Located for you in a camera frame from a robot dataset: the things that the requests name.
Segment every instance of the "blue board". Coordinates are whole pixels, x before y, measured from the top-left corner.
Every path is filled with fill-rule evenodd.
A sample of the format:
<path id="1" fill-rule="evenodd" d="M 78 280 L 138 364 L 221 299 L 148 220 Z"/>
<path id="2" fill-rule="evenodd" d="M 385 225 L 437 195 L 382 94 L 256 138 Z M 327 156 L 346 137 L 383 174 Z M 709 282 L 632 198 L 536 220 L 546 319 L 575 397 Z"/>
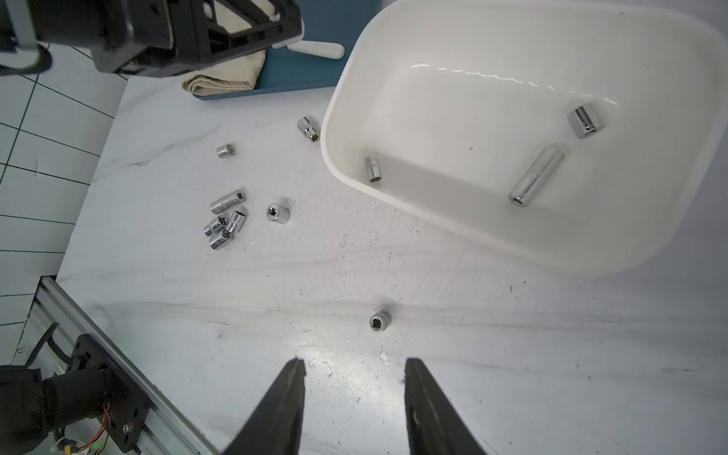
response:
<path id="1" fill-rule="evenodd" d="M 266 62 L 256 88 L 225 95 L 197 96 L 200 100 L 220 100 L 261 93 L 334 87 L 347 64 L 359 35 L 379 12 L 381 0 L 297 0 L 304 19 L 304 39 L 329 41 L 344 46 L 340 60 L 293 52 L 285 47 L 268 49 Z"/>

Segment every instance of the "white table surface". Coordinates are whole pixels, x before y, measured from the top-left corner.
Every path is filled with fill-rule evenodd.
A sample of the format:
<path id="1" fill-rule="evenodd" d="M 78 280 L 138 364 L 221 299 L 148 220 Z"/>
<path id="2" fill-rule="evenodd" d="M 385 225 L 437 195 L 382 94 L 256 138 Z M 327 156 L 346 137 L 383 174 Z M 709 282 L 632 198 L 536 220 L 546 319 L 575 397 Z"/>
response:
<path id="1" fill-rule="evenodd" d="M 725 3 L 694 12 L 727 32 Z M 129 81 L 58 282 L 218 448 L 299 356 L 302 453 L 407 453 L 403 366 L 421 357 L 500 455 L 726 453 L 728 141 L 661 253 L 565 278 L 337 181 L 296 129 L 333 89 L 202 102 L 178 85 Z M 208 206 L 238 186 L 248 219 L 213 251 Z"/>

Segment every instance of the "beige cloth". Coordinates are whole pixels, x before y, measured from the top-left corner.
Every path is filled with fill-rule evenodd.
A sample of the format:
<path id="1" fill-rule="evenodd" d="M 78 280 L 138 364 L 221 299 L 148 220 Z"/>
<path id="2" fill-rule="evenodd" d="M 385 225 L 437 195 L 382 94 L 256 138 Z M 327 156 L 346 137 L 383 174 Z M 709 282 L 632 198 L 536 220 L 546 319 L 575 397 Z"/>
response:
<path id="1" fill-rule="evenodd" d="M 275 14 L 275 8 L 267 0 L 253 0 L 269 17 Z M 217 1 L 215 2 L 217 23 L 228 33 L 236 33 L 250 28 L 250 24 L 238 17 Z M 244 55 L 226 62 L 194 71 L 182 82 L 182 88 L 198 96 L 222 95 L 224 93 L 242 92 L 256 87 L 258 75 L 266 61 L 266 51 Z"/>

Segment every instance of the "scuff mark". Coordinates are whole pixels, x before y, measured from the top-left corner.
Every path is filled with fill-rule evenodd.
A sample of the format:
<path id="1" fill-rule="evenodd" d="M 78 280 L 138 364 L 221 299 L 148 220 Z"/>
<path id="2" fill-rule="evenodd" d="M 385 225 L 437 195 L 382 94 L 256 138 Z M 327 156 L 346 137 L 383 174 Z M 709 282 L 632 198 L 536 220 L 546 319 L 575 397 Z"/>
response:
<path id="1" fill-rule="evenodd" d="M 149 158 L 149 159 L 143 159 L 142 161 L 137 161 L 137 162 L 129 163 L 128 165 L 123 165 L 123 166 L 122 166 L 121 168 L 124 168 L 124 167 L 130 167 L 130 166 L 142 167 L 142 166 L 144 166 L 144 165 L 148 164 L 148 163 L 149 163 L 149 162 L 150 162 L 151 160 L 153 160 L 154 158 L 157 158 L 157 157 L 158 157 L 159 155 L 161 155 L 161 154 L 165 153 L 165 152 L 166 152 L 167 150 L 171 149 L 171 148 L 172 148 L 172 147 L 174 147 L 175 145 L 176 145 L 176 144 L 174 144 L 174 143 L 171 143 L 171 144 L 170 144 L 170 145 L 168 145 L 168 146 L 164 146 L 164 147 L 162 147 L 162 150 L 160 150 L 160 151 L 158 151 L 157 153 L 155 153 L 155 154 L 154 154 L 154 156 L 152 156 L 151 158 Z"/>
<path id="2" fill-rule="evenodd" d="M 662 371 L 665 374 L 675 374 L 675 373 L 689 373 L 690 371 L 695 371 L 695 370 L 690 370 L 688 368 L 662 368 L 662 369 L 660 369 L 660 371 Z"/>
<path id="3" fill-rule="evenodd" d="M 486 444 L 486 446 L 488 446 L 488 447 L 491 448 L 491 450 L 493 451 L 493 453 L 495 453 L 496 455 L 499 455 L 498 452 L 496 451 L 496 449 L 494 449 L 493 446 L 491 446 L 490 444 L 488 444 L 488 441 L 484 440 L 482 436 L 478 436 L 478 437 L 480 438 L 480 440 L 482 440 Z"/>

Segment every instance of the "white handle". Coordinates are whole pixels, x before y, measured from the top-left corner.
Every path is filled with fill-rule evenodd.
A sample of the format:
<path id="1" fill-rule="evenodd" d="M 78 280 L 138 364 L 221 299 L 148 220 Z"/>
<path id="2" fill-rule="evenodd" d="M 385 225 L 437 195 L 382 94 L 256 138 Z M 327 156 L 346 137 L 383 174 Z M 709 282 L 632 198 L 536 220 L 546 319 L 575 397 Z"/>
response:
<path id="1" fill-rule="evenodd" d="M 339 43 L 325 41 L 299 41 L 289 44 L 288 49 L 301 54 L 316 55 L 317 57 L 338 60 L 344 56 L 344 46 Z"/>

